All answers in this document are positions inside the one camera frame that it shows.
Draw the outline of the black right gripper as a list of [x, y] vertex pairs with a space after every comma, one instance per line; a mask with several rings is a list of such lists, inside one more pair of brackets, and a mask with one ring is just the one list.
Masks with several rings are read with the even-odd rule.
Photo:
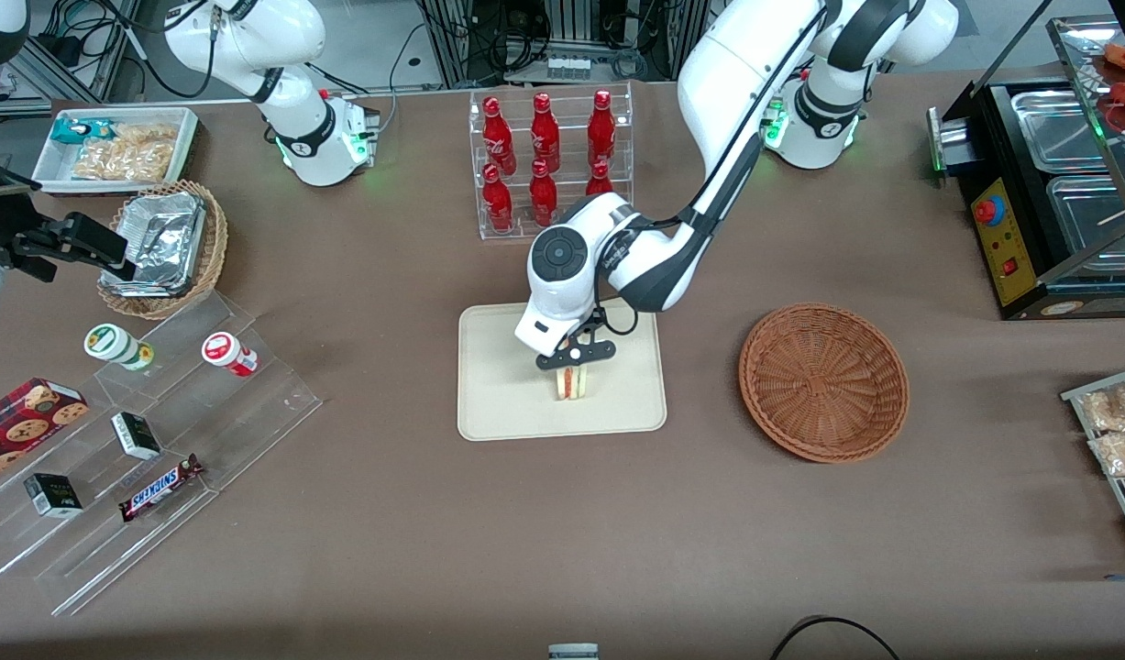
[[[69, 246], [83, 250], [83, 260], [90, 266], [109, 274], [135, 272], [135, 264], [127, 259], [127, 239], [88, 214], [68, 213], [62, 220], [62, 238]], [[50, 225], [0, 234], [0, 266], [16, 269], [35, 280], [54, 281], [58, 266], [52, 261], [66, 257], [68, 248]]]

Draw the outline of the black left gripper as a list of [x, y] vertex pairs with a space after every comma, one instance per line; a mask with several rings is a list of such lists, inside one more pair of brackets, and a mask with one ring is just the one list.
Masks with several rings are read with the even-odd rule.
[[613, 341], [598, 341], [597, 331], [610, 329], [608, 325], [608, 314], [605, 311], [594, 311], [587, 320], [576, 326], [573, 333], [566, 335], [557, 344], [554, 355], [537, 356], [536, 367], [540, 370], [548, 370], [548, 377], [557, 381], [558, 371], [562, 368], [578, 368], [586, 365], [587, 376], [597, 362], [612, 359], [616, 355], [616, 345]]

